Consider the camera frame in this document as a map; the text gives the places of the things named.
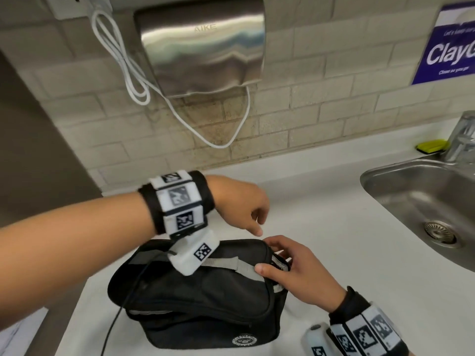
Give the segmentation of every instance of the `brick wall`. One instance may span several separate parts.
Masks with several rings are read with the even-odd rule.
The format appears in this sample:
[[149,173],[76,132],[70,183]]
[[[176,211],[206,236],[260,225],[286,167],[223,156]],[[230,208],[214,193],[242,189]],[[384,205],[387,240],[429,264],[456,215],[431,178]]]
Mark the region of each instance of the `brick wall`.
[[[0,49],[103,190],[475,108],[474,77],[409,86],[438,9],[460,0],[264,1],[264,80],[252,87],[250,117],[228,149],[206,147],[157,97],[147,107],[130,101],[87,19],[57,22],[38,0],[2,0]],[[116,19],[145,65],[131,12]],[[173,102],[203,136],[224,143],[246,96],[232,89]]]

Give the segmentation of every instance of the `sink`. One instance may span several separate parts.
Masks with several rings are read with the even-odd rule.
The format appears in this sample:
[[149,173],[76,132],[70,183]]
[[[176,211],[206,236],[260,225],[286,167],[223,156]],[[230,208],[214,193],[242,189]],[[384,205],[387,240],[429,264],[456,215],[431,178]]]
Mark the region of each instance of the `sink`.
[[361,185],[443,257],[475,272],[475,178],[423,157],[369,170]]

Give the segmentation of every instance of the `black cable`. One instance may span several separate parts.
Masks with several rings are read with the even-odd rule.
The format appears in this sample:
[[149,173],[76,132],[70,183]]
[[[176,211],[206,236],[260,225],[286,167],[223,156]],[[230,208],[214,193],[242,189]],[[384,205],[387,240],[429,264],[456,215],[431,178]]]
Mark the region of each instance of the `black cable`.
[[137,278],[135,279],[134,281],[134,284],[132,285],[129,293],[127,294],[127,296],[125,297],[125,300],[123,301],[119,311],[117,311],[117,314],[116,314],[116,317],[114,317],[114,320],[112,321],[110,327],[109,327],[109,330],[107,332],[107,335],[105,337],[105,340],[104,340],[104,344],[102,345],[102,351],[101,351],[101,356],[104,356],[104,352],[105,352],[105,348],[107,346],[107,341],[109,341],[109,336],[111,334],[111,331],[112,331],[112,328],[114,327],[114,325],[116,324],[116,321],[117,319],[119,318],[119,315],[122,311],[122,309],[125,307],[125,305],[127,304],[127,302],[129,302],[129,299],[130,297],[132,296],[132,294],[134,293],[135,291],[135,288],[137,287],[137,285],[139,284],[140,282],[140,278],[142,277],[142,275],[144,274],[144,272],[146,271],[146,269],[150,266],[150,264],[155,261],[155,259],[158,257],[158,256],[162,256],[162,253],[158,253],[158,255],[156,255],[155,257],[153,257],[150,261],[148,261],[148,263],[143,267],[142,271],[140,271],[139,275],[137,276]]

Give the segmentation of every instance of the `yellow sponge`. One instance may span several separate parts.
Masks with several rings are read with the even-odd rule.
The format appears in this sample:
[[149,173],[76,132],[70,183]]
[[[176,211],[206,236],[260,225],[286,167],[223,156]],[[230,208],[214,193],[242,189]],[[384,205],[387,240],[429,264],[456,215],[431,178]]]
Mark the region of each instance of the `yellow sponge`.
[[447,144],[447,140],[432,140],[426,141],[416,145],[416,150],[423,154],[429,155],[438,151],[444,150]]

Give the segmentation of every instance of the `white power cord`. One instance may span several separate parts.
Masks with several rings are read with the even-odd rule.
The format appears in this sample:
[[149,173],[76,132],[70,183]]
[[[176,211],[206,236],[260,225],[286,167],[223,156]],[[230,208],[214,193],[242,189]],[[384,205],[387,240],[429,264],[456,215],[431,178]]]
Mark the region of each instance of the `white power cord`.
[[[153,85],[151,82],[149,82],[145,78],[145,73],[141,69],[141,67],[129,57],[127,50],[125,49],[125,45],[123,43],[122,35],[120,33],[119,27],[117,26],[117,23],[115,22],[114,18],[111,16],[111,12],[108,12],[109,10],[104,10],[103,5],[98,5],[97,3],[94,2],[94,0],[89,0],[91,2],[91,12],[90,12],[90,19],[91,19],[91,25],[92,25],[92,30],[94,32],[94,35],[96,35],[97,39],[99,42],[106,48],[106,50],[112,55],[112,57],[117,61],[119,64],[122,73],[125,78],[125,85],[127,87],[127,91],[136,103],[139,105],[145,106],[150,103],[150,88],[154,89],[157,91],[157,93],[163,97],[165,102],[167,103],[168,107],[170,108],[171,112],[174,114],[174,116],[177,118],[179,122],[181,122],[188,130],[193,132],[201,141],[203,141],[205,144],[208,146],[215,148],[215,149],[225,149],[229,147],[235,140],[237,134],[242,128],[242,125],[247,119],[247,116],[249,115],[249,110],[251,108],[251,95],[249,94],[249,88],[246,87],[246,95],[247,95],[247,108],[246,108],[246,113],[244,114],[243,119],[241,120],[241,123],[236,129],[236,132],[234,133],[233,137],[231,140],[229,140],[228,143],[224,145],[215,145],[208,140],[206,140],[203,136],[201,136],[197,131],[195,131],[190,125],[188,125],[181,117],[180,115],[175,111],[175,108],[171,104],[170,100],[167,99],[160,89]],[[105,17],[111,24],[112,30],[114,32],[114,36],[111,35],[110,31],[105,27],[101,19],[99,18],[100,16]],[[140,86],[143,88],[142,92],[139,92],[137,88],[135,87],[132,77],[136,79],[136,81],[140,84]]]

